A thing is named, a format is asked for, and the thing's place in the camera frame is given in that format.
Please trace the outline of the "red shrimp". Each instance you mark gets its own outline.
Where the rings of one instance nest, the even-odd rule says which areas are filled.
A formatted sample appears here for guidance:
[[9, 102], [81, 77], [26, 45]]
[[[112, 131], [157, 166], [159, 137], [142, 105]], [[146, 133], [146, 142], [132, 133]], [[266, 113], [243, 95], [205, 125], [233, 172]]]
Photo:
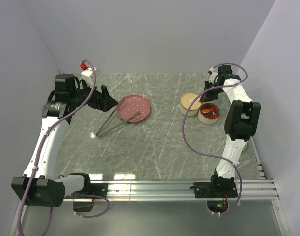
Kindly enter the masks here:
[[212, 114], [214, 111], [215, 111], [215, 108], [208, 108], [208, 109], [203, 108], [203, 109], [201, 109], [202, 114], [208, 114], [208, 113]]

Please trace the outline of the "beige round lid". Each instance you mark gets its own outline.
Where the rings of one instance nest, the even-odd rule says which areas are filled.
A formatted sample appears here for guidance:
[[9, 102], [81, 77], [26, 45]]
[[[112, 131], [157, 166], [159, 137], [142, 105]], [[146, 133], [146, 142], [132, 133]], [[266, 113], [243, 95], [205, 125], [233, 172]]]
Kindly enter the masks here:
[[185, 93], [181, 97], [181, 105], [186, 110], [191, 106], [190, 111], [194, 111], [200, 108], [201, 103], [199, 102], [199, 99], [194, 102], [194, 100], [197, 98], [197, 95], [194, 93]]

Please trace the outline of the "red sausage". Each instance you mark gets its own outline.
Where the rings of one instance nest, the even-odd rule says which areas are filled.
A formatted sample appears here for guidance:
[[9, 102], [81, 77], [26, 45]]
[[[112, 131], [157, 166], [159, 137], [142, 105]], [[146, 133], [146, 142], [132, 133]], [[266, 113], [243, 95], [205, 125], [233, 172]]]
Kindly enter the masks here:
[[218, 115], [217, 114], [210, 114], [207, 116], [208, 119], [217, 119]]

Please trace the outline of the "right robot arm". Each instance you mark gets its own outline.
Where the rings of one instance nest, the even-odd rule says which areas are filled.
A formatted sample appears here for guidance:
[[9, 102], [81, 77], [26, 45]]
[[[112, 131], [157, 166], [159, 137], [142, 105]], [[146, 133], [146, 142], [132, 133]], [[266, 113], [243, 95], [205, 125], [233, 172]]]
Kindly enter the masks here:
[[200, 103], [205, 108], [224, 92], [231, 103], [224, 124], [226, 144], [223, 158], [211, 176], [209, 185], [213, 197], [237, 197], [235, 167], [243, 148], [256, 133], [261, 110], [260, 103], [254, 102], [247, 95], [242, 86], [243, 80], [233, 73], [232, 65], [232, 63], [219, 64], [216, 66], [217, 72], [213, 67], [210, 68], [208, 72], [210, 78], [205, 82], [204, 94], [200, 98]]

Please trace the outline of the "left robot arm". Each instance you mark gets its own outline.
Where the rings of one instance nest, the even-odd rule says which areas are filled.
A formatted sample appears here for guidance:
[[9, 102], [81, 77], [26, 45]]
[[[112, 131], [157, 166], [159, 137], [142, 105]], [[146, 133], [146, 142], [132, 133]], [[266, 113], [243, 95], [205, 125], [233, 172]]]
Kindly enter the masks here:
[[42, 108], [42, 126], [33, 156], [22, 177], [14, 177], [11, 187], [28, 206], [59, 207], [63, 199], [73, 193], [81, 198], [92, 192], [90, 177], [85, 173], [71, 173], [55, 179], [55, 163], [60, 145], [69, 128], [72, 116], [81, 104], [107, 112], [117, 106], [105, 85], [94, 86], [99, 72], [88, 69], [78, 79], [69, 73], [55, 77], [55, 88]]

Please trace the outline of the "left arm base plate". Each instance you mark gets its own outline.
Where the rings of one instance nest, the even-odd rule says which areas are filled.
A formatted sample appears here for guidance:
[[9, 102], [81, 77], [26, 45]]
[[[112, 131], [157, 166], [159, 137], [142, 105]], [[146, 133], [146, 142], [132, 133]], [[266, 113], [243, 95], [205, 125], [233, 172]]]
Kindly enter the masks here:
[[68, 195], [68, 197], [92, 198], [92, 196], [99, 196], [105, 198], [107, 196], [107, 192], [107, 183], [92, 183], [89, 187], [89, 190], [77, 191]]

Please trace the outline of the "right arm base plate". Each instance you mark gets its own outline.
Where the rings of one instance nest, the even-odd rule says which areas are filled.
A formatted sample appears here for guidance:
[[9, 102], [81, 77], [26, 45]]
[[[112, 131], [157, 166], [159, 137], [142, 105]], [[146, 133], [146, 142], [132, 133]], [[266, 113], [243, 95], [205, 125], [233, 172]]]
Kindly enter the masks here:
[[223, 185], [211, 182], [195, 182], [190, 189], [194, 190], [196, 198], [236, 198], [238, 196], [235, 183]]

